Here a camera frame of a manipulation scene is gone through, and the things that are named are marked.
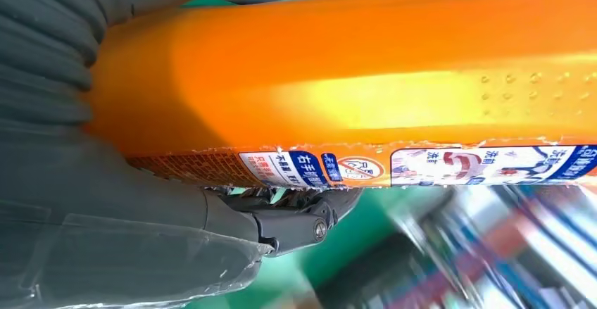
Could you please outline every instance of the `printed label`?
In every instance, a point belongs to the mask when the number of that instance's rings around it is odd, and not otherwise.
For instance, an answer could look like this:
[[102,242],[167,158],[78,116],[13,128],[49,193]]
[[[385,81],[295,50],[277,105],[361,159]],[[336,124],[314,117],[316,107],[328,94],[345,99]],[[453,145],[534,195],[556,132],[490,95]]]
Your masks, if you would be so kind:
[[336,156],[332,153],[323,153],[321,155],[321,161],[323,161],[329,179],[333,182],[341,182],[342,176],[340,175],[340,168],[338,167]]
[[240,153],[247,168],[267,186],[328,187],[316,156],[305,151]]
[[349,180],[377,179],[384,174],[384,166],[378,162],[361,157],[342,158],[338,161],[340,175]]
[[597,146],[401,149],[391,156],[391,184],[536,184],[572,180],[595,168],[596,157]]

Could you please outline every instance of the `orange plastic container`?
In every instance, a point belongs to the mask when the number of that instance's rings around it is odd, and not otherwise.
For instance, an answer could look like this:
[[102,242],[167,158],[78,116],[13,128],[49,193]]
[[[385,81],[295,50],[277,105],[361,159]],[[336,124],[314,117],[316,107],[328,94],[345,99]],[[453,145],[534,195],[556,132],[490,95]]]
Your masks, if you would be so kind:
[[597,181],[597,0],[295,0],[113,28],[89,131],[198,184]]

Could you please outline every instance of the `gloved hand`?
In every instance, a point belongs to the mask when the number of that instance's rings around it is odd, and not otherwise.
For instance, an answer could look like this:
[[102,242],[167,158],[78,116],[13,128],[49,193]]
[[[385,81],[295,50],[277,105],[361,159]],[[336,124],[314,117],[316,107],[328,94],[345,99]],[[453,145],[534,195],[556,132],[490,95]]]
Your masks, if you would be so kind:
[[184,302],[254,278],[253,217],[80,129],[106,29],[185,1],[0,0],[0,307]]

